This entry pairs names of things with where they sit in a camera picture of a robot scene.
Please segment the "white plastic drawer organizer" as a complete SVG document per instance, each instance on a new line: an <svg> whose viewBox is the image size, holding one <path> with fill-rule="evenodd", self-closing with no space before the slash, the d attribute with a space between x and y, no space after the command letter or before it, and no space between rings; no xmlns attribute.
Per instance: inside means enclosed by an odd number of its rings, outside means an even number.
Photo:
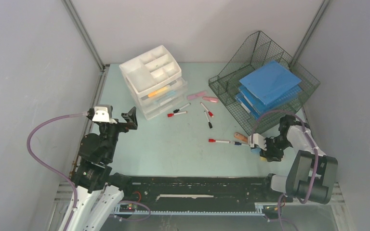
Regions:
<svg viewBox="0 0 370 231"><path fill-rule="evenodd" d="M136 106L147 120L173 110L185 100L188 82L182 77L175 58L163 45L120 64L119 68ZM148 98L149 93L166 85L170 85L171 89ZM162 106L154 104L155 100L171 90L176 91L171 101Z"/></svg>

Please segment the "yellow highlighter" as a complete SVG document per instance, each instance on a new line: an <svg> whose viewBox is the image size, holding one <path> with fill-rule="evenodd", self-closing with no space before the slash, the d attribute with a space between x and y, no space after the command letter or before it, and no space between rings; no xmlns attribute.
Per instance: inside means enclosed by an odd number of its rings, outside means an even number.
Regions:
<svg viewBox="0 0 370 231"><path fill-rule="evenodd" d="M170 85L166 85L166 86L164 86L164 87L162 87L162 88L160 88L158 90L155 90L155 91L149 93L147 96L148 96L148 98L152 98L152 97L155 97L158 94L164 93L164 92L166 92L167 90L170 90L170 89L171 89L171 86Z"/></svg>

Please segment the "light blue highlighter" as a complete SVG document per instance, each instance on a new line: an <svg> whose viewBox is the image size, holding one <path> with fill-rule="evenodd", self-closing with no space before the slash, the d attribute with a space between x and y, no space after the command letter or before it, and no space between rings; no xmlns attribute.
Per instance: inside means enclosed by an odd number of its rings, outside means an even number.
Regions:
<svg viewBox="0 0 370 231"><path fill-rule="evenodd" d="M154 104L160 105L160 106L167 104L169 101L171 101L174 98L175 95L176 95L176 91L171 90L167 92L166 94L164 94L163 96L161 96L159 99L155 100Z"/></svg>

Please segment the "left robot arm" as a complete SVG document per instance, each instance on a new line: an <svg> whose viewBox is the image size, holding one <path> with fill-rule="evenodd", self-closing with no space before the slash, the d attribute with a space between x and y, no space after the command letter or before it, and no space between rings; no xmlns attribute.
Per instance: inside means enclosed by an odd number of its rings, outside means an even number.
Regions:
<svg viewBox="0 0 370 231"><path fill-rule="evenodd" d="M98 231L117 203L132 197L130 177L111 175L110 164L119 134L138 128L136 107L121 114L124 122L114 119L112 110L111 105L98 105L86 113L98 125L99 133L86 134L80 142L80 163L71 178L73 193L61 231Z"/></svg>

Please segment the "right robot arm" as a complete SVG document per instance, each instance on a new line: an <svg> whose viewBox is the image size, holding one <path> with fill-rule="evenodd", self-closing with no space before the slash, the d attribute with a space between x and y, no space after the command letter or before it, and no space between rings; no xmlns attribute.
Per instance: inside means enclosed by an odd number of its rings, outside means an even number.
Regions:
<svg viewBox="0 0 370 231"><path fill-rule="evenodd" d="M293 115L282 117L278 130L278 136L264 139L265 149L260 151L260 157L280 162L289 147L296 157L288 175L267 176L261 187L262 197L274 201L283 193L301 202L329 203L336 183L337 159L327 156L313 139L308 124Z"/></svg>

